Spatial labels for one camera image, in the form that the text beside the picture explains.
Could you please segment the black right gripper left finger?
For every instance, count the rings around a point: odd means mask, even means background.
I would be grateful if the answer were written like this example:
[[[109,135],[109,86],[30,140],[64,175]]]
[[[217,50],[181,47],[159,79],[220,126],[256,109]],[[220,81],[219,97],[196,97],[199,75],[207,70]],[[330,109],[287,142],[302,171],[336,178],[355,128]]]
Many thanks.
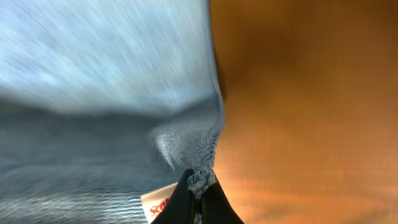
[[[168,204],[151,224],[193,224],[195,216],[195,197],[188,189],[188,178],[192,169],[182,174]]]

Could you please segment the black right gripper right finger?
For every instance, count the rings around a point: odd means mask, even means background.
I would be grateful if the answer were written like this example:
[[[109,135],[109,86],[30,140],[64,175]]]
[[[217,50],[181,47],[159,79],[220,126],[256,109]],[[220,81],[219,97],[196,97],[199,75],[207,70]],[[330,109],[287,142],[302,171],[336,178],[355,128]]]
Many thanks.
[[[201,195],[202,224],[243,224],[230,205],[218,179]]]

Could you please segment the blue microfiber cloth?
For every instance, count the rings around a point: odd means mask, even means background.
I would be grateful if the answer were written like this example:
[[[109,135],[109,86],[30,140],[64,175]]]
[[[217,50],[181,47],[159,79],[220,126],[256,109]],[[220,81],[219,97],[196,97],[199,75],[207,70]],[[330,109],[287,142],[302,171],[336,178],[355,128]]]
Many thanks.
[[[208,1],[1,0],[2,223],[144,223],[223,125]]]

